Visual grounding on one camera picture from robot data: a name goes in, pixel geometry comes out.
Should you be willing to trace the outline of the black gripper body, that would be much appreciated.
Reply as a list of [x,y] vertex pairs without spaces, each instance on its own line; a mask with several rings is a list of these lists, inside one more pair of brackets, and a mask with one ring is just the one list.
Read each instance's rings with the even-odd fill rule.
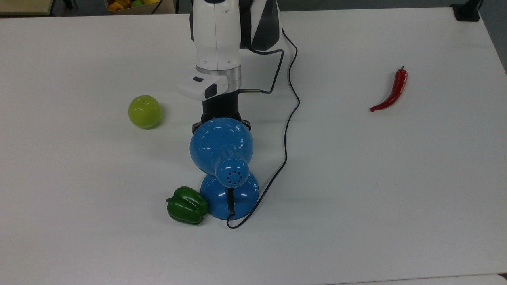
[[241,121],[239,112],[239,91],[224,93],[202,102],[203,114],[201,122],[205,123],[214,118],[232,118]]

